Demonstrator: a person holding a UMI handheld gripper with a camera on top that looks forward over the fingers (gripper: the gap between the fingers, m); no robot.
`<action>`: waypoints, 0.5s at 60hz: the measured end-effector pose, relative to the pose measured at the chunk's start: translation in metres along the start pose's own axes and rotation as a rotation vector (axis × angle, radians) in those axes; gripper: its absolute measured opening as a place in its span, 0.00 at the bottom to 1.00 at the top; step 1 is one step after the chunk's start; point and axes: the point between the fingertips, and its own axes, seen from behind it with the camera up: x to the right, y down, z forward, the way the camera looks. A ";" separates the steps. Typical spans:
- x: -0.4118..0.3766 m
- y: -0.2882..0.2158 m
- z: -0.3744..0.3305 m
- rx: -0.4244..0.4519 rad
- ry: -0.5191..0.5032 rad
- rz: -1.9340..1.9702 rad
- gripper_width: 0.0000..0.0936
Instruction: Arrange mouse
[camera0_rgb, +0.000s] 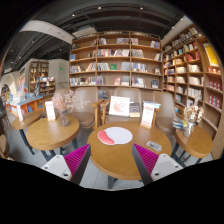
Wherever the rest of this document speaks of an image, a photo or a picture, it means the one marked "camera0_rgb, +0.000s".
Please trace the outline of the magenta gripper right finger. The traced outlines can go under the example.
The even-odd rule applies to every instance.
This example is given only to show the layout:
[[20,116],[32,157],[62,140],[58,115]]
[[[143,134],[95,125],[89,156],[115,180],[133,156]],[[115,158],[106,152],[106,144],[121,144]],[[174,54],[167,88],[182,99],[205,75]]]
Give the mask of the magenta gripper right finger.
[[156,154],[140,145],[132,144],[132,155],[144,185],[182,169],[167,154]]

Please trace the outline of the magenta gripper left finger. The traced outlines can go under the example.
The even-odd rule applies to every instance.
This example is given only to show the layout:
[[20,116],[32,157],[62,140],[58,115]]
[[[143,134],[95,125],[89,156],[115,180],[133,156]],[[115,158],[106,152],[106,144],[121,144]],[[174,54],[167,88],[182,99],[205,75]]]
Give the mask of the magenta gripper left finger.
[[90,155],[91,145],[86,144],[65,156],[54,156],[51,160],[42,166],[42,169],[76,185],[79,185],[85,172]]

